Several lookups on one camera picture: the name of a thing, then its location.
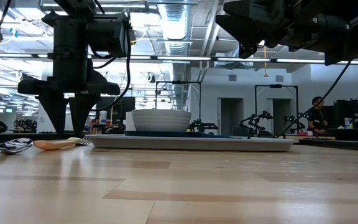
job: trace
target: table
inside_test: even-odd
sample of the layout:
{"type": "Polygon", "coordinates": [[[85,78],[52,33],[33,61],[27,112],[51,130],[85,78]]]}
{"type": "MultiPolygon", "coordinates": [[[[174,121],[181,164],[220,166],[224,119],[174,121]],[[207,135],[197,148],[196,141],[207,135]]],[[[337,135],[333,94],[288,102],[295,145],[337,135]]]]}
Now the table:
{"type": "Polygon", "coordinates": [[[32,148],[0,155],[0,223],[358,223],[358,151],[32,148]]]}

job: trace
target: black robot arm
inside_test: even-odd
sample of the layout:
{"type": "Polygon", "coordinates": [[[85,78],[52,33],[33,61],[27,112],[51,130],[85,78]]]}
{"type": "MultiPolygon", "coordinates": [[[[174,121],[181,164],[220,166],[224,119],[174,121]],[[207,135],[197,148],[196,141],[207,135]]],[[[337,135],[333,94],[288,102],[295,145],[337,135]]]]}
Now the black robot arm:
{"type": "Polygon", "coordinates": [[[240,0],[223,7],[216,22],[241,45],[247,58],[262,40],[325,53],[325,63],[358,58],[358,0],[240,0]]]}
{"type": "Polygon", "coordinates": [[[65,127],[66,106],[70,104],[73,129],[80,134],[92,107],[100,94],[120,94],[120,88],[93,68],[88,58],[88,46],[97,51],[109,52],[103,58],[126,57],[130,54],[131,24],[121,14],[96,14],[93,0],[55,0],[68,16],[55,12],[42,20],[53,27],[53,75],[47,80],[22,80],[19,93],[38,95],[57,133],[65,127]],[[64,93],[75,97],[65,99],[64,93]]]}

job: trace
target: air duct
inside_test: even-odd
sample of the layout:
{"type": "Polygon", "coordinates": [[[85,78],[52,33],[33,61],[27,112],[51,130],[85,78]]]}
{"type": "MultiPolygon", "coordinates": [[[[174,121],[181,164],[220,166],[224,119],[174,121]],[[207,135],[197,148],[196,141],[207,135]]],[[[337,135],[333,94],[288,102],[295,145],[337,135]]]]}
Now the air duct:
{"type": "MultiPolygon", "coordinates": [[[[186,40],[190,35],[191,6],[182,4],[158,5],[162,18],[162,34],[168,40],[186,40]]],[[[189,43],[166,42],[165,50],[168,55],[189,55],[189,43]]],[[[187,81],[190,75],[190,64],[172,63],[170,68],[171,80],[187,81]]],[[[186,105],[187,86],[173,85],[174,99],[178,110],[183,110],[186,105]]]]}
{"type": "MultiPolygon", "coordinates": [[[[228,53],[216,53],[217,57],[239,57],[239,46],[237,46],[233,51],[228,53]]],[[[215,62],[215,68],[224,68],[226,70],[234,70],[234,69],[246,69],[253,66],[252,62],[215,62]]]]}

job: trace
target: metal pole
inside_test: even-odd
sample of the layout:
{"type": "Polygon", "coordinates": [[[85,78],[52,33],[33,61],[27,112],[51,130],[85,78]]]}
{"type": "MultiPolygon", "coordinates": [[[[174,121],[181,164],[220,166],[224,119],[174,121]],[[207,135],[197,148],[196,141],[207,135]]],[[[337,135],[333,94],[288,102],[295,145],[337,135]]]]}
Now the metal pole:
{"type": "Polygon", "coordinates": [[[201,82],[198,83],[200,86],[200,100],[198,100],[198,118],[201,120],[201,82]]]}
{"type": "Polygon", "coordinates": [[[258,85],[255,85],[255,115],[258,114],[257,112],[257,107],[258,107],[258,104],[257,104],[257,95],[256,95],[256,89],[258,88],[258,85]]]}
{"type": "MultiPolygon", "coordinates": [[[[296,118],[299,116],[299,98],[298,98],[298,86],[294,86],[295,88],[295,95],[296,95],[296,118]]],[[[296,122],[296,125],[297,127],[296,128],[299,128],[300,125],[299,125],[299,120],[296,122]]]]}
{"type": "Polygon", "coordinates": [[[159,82],[155,82],[155,109],[157,109],[157,85],[159,82]]]}

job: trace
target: metal frame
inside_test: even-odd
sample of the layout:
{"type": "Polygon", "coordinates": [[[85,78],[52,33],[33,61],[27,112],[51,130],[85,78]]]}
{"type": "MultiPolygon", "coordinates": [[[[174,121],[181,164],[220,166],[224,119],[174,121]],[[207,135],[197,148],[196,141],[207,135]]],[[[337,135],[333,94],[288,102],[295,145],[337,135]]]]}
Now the metal frame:
{"type": "MultiPolygon", "coordinates": [[[[294,88],[295,89],[295,98],[296,98],[296,117],[298,117],[299,115],[299,96],[298,96],[298,86],[296,85],[280,85],[280,84],[273,84],[273,85],[255,85],[255,115],[258,114],[258,103],[257,103],[257,99],[258,99],[258,93],[257,93],[257,89],[258,87],[269,87],[269,88],[287,88],[287,90],[289,91],[288,88],[294,88]]],[[[296,122],[296,126],[299,127],[299,120],[296,122]]]]}
{"type": "Polygon", "coordinates": [[[158,84],[160,83],[171,83],[174,85],[185,85],[185,84],[198,84],[200,86],[199,90],[199,101],[198,101],[198,107],[199,107],[199,113],[198,118],[201,120],[201,82],[187,82],[187,81],[156,81],[155,82],[155,109],[157,109],[157,91],[158,91],[158,84]]]}

